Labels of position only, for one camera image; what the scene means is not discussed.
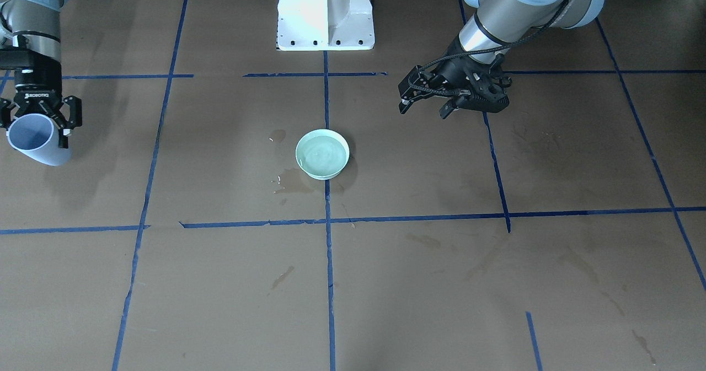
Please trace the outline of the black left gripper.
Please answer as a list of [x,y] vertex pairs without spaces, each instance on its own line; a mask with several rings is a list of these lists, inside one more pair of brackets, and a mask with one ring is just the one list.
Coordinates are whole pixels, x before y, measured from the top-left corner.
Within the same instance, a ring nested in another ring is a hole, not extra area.
[[484,64],[464,55],[440,62],[436,73],[414,66],[398,84],[399,112],[404,114],[413,103],[433,96],[449,98],[440,108],[442,120],[457,110],[501,112],[510,103],[505,90],[510,78],[501,69],[503,60],[497,56]]

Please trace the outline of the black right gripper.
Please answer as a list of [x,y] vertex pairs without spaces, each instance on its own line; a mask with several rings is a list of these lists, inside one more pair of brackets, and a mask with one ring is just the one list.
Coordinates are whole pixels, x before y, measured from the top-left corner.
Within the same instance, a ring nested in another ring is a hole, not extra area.
[[2,49],[2,69],[14,72],[15,97],[1,98],[1,128],[6,132],[19,118],[39,113],[55,119],[58,147],[69,148],[73,130],[83,125],[82,100],[69,95],[62,99],[61,63],[29,49]]

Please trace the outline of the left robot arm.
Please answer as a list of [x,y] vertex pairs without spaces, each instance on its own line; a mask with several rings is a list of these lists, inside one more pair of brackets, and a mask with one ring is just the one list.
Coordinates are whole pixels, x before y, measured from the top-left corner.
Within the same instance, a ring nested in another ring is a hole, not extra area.
[[476,9],[445,54],[414,67],[399,82],[399,112],[431,97],[446,99],[442,119],[458,110],[497,113],[509,105],[512,84],[502,70],[510,49],[550,28],[574,29],[593,21],[605,0],[463,0]]

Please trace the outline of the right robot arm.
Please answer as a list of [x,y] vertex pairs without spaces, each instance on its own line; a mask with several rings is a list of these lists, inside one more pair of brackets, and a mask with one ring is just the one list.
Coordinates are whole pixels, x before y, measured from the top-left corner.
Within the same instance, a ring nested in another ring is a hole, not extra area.
[[15,96],[2,98],[2,128],[37,113],[60,130],[58,146],[83,124],[82,102],[63,96],[60,12],[69,0],[2,0],[2,69],[14,74]]

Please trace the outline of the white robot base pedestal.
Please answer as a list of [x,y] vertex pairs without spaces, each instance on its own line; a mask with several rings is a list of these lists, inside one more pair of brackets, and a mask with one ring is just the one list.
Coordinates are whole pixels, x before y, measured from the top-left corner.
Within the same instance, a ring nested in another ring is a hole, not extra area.
[[371,50],[372,0],[277,0],[276,47],[282,51]]

